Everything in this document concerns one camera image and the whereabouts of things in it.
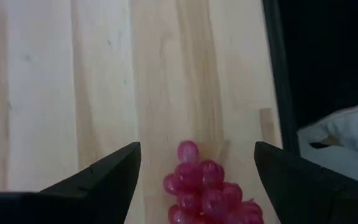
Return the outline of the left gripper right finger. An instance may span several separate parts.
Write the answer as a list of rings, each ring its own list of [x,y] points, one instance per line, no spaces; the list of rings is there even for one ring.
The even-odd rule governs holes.
[[[358,181],[266,142],[254,161],[281,224],[358,224]]]

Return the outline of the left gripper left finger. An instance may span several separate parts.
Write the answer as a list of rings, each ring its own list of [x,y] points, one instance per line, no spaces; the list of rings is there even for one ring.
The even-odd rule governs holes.
[[[39,194],[53,200],[56,223],[124,224],[140,163],[140,143],[132,142]]]

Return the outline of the light grey fabric bundle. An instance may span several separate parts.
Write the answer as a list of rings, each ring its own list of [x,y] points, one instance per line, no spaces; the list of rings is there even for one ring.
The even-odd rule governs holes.
[[[302,158],[358,180],[358,106],[335,112],[297,135]]]

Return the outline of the red toy grape bunch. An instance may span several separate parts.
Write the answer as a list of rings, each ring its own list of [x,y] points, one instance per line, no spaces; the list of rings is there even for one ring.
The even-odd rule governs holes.
[[[221,164],[202,161],[194,141],[179,143],[177,158],[179,164],[163,179],[166,193],[176,197],[169,224],[264,224],[258,203],[244,200],[240,186],[225,181]]]

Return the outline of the black table edge rail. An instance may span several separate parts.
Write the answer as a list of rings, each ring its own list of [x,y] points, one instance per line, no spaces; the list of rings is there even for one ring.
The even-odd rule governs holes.
[[[283,149],[299,156],[287,56],[278,0],[262,0]]]

